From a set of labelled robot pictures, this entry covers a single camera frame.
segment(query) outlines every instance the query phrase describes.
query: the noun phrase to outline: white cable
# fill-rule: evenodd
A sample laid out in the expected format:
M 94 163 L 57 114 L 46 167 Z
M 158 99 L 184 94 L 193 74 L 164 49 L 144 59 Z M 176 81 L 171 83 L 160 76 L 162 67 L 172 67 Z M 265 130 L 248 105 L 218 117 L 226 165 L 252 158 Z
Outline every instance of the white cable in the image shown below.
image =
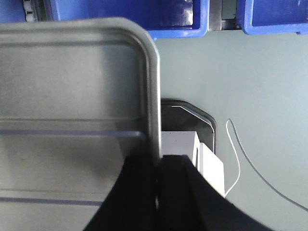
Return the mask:
M 229 194 L 229 192 L 233 189 L 233 187 L 236 185 L 236 183 L 239 181 L 239 178 L 240 178 L 240 175 L 241 175 L 241 165 L 240 165 L 240 161 L 239 161 L 239 157 L 237 156 L 237 152 L 236 152 L 236 149 L 234 147 L 234 144 L 233 144 L 233 141 L 231 139 L 231 136 L 230 136 L 230 133 L 229 133 L 229 129 L 228 129 L 228 123 L 229 121 L 231 121 L 230 119 L 227 120 L 226 122 L 226 131 L 227 131 L 227 134 L 228 134 L 228 137 L 229 137 L 229 140 L 230 140 L 230 143 L 232 145 L 232 148 L 233 148 L 233 151 L 235 153 L 235 157 L 236 157 L 236 161 L 237 161 L 237 166 L 238 166 L 238 174 L 237 174 L 237 178 L 235 180 L 235 182 L 233 183 L 233 185 L 227 190 L 225 196 L 227 196 Z
M 249 156 L 247 155 L 247 153 L 246 153 L 246 151 L 245 151 L 245 149 L 244 149 L 244 147 L 243 147 L 243 145 L 242 145 L 242 142 L 241 142 L 241 140 L 240 140 L 239 135 L 237 134 L 237 130 L 236 130 L 236 127 L 235 127 L 233 121 L 229 118 L 229 119 L 227 120 L 227 122 L 226 122 L 226 131 L 227 131 L 227 134 L 228 134 L 230 143 L 231 143 L 231 145 L 232 145 L 232 148 L 233 148 L 233 150 L 234 150 L 234 153 L 235 153 L 235 155 L 236 155 L 236 159 L 237 159 L 237 161 L 238 161 L 238 166 L 239 166 L 239 175 L 238 175 L 238 178 L 239 178 L 240 172 L 241 172 L 240 163 L 239 163 L 239 159 L 238 159 L 236 150 L 235 150 L 235 148 L 234 148 L 232 139 L 231 139 L 230 134 L 229 134 L 228 122 L 231 122 L 231 124 L 232 124 L 235 137 L 236 137 L 236 139 L 237 139 L 237 142 L 238 142 L 238 144 L 239 144 L 239 146 L 240 146 L 240 148 L 241 148 L 241 150 L 242 150 L 242 152 L 243 152 L 243 154 L 244 154 L 246 160 L 248 161 L 248 163 L 250 164 L 250 166 L 253 168 L 253 170 L 258 174 L 258 176 L 259 176 L 259 177 L 260 177 L 260 178 L 261 178 L 261 179 L 262 179 L 273 191 L 275 191 L 275 192 L 276 192 L 279 196 L 281 196 L 283 199 L 287 200 L 288 202 L 290 202 L 290 203 L 294 204 L 295 206 L 297 206 L 297 207 L 299 207 L 299 208 L 305 210 L 306 212 L 308 212 L 308 208 L 307 208 L 307 207 L 301 205 L 300 203 L 298 203 L 298 202 L 292 200 L 291 198 L 287 197 L 286 195 L 282 194 L 282 193 L 281 193 L 278 189 L 276 189 L 271 183 L 269 183 L 269 182 L 264 178 L 264 176 L 257 170 L 256 166 L 252 163 L 252 161 L 250 160 Z M 226 192 L 226 195 L 227 195 L 227 194 L 230 192 L 230 190 L 234 187 L 234 185 L 237 183 L 237 181 L 238 181 L 238 179 L 236 179 L 235 183 L 234 183 L 234 184 L 230 187 L 230 189 Z

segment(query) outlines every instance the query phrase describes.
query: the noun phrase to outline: gray panel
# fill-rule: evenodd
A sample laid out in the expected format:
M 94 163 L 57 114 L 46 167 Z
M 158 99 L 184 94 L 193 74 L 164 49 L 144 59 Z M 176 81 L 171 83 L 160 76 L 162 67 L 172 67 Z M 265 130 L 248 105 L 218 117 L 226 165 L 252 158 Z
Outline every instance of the gray panel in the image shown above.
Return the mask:
M 82 231 L 94 206 L 0 203 L 1 231 Z
M 137 138 L 1 135 L 0 197 L 103 201 L 122 153 L 141 144 Z
M 237 0 L 222 0 L 222 19 L 235 18 Z
M 2 119 L 138 119 L 142 53 L 125 44 L 8 47 Z
M 124 156 L 159 159 L 158 52 L 128 20 L 1 24 L 0 99 L 1 230 L 82 230 Z
M 221 30 L 222 0 L 210 0 L 208 30 Z

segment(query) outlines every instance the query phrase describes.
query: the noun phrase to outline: blue container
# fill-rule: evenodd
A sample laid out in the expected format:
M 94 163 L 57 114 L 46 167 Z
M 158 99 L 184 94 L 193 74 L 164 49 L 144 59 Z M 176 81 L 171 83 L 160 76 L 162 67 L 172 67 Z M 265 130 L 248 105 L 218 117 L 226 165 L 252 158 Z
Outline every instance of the blue container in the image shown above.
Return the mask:
M 0 23 L 25 22 L 22 0 L 0 0 Z
M 308 0 L 238 0 L 236 15 L 249 35 L 308 33 Z
M 50 0 L 54 20 L 125 17 L 156 38 L 201 37 L 209 0 Z

